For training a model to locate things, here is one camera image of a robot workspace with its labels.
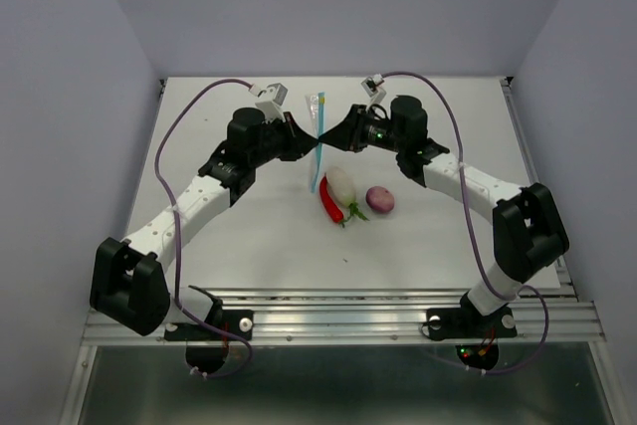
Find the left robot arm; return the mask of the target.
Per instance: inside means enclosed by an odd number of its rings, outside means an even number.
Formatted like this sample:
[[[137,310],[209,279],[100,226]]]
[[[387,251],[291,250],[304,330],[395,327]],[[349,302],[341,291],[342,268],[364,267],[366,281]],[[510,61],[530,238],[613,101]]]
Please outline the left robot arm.
[[[226,138],[169,205],[122,240],[98,246],[90,292],[91,307],[146,336],[181,300],[182,251],[216,216],[231,208],[254,184],[268,162],[297,161],[318,144],[292,114],[266,119],[255,107],[237,109]]]

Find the clear zip top bag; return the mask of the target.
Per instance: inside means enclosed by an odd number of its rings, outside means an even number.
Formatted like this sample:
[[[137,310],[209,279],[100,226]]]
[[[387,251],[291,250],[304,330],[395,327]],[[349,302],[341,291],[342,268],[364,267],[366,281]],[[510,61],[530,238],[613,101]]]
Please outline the clear zip top bag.
[[[306,104],[309,110],[311,123],[314,129],[315,137],[320,137],[324,133],[324,92],[306,95]],[[310,154],[309,169],[309,191],[315,194],[319,189],[319,174],[321,173],[322,162],[322,144],[319,143]]]

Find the purple onion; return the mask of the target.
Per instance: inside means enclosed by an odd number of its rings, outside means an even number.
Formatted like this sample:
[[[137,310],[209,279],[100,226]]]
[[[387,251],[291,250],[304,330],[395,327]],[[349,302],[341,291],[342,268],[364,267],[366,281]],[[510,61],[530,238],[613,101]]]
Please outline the purple onion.
[[[393,194],[382,186],[372,186],[365,194],[365,201],[369,208],[380,214],[388,214],[395,208]]]

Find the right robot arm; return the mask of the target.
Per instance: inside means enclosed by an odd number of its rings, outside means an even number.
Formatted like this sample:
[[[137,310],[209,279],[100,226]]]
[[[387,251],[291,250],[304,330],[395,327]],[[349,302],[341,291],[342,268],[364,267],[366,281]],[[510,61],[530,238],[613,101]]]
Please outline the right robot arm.
[[[371,106],[354,105],[319,140],[343,151],[360,152],[367,146],[392,151],[404,176],[458,201],[467,220],[479,214],[492,225],[494,263],[480,267],[481,279],[464,294],[458,311],[459,327],[469,335],[489,329],[494,313],[569,249],[546,186],[516,185],[465,164],[429,136],[427,112],[416,98],[396,97],[385,118]]]

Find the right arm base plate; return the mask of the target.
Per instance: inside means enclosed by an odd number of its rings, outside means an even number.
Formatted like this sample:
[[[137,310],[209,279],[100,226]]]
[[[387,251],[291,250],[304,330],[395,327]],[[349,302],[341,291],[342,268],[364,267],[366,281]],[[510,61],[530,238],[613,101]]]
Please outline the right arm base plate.
[[[421,324],[421,331],[434,341],[518,336],[512,310],[508,307],[502,307],[488,316],[460,307],[429,309]]]

